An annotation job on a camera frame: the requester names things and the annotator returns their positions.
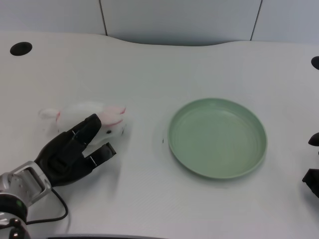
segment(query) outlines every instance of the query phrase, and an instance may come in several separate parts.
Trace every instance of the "white toy rabbit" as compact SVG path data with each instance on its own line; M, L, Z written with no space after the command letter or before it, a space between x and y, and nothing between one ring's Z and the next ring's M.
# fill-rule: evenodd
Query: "white toy rabbit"
M106 138L123 133L125 128L123 122L125 110L125 107L106 107L100 102L83 102L70 105L61 111L43 109L38 114L42 119L55 118L59 132L68 131L85 118L96 114L102 126L90 143L91 145L95 145Z

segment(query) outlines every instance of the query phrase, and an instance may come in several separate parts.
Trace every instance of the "round hole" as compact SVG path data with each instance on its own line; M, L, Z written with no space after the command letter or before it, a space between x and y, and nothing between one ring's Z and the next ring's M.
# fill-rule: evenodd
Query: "round hole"
M315 67L317 70L319 70L319 56L315 56L311 60L311 64L312 64L313 67Z
M19 42L10 49L10 53L13 56L23 56L23 55L29 53L31 50L32 50L31 43Z

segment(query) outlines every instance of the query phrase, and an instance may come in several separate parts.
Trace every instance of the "table surface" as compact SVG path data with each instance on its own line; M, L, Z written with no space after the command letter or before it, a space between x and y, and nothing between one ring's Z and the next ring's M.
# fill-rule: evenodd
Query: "table surface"
M34 160L55 135L41 108L85 100L126 105L128 125L110 140L118 152L89 176L56 190L70 215L28 226L47 234L168 239L317 238L319 199L302 182L319 168L319 46L232 42L183 47L73 33L0 32L0 173ZM16 57L10 48L33 45ZM263 164L247 176L212 180L169 152L167 125L200 98L224 98L254 112L268 136ZM53 194L29 220L64 213Z

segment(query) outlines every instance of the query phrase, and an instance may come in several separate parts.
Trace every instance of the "black cable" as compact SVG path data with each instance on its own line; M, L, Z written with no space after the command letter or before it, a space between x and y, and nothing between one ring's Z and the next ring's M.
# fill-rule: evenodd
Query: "black cable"
M56 197L63 204L64 209L65 209L65 214L61 217L58 217L58 218L41 219L41 220L34 220L34 221L26 222L27 225L36 224L36 223L56 222L56 221L64 219L68 215L69 210L68 210L68 206L66 205L65 201L61 198L61 196L53 188L51 188L51 191L56 195Z

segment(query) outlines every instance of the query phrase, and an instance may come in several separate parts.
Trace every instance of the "robotic hand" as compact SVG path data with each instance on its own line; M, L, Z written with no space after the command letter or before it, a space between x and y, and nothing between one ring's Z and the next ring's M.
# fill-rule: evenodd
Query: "robotic hand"
M34 162L29 161L0 176L0 238L28 239L29 206L51 190L58 196L52 187L85 177L116 154L107 143L89 156L83 156L82 152L100 128L101 121L93 114L50 141Z

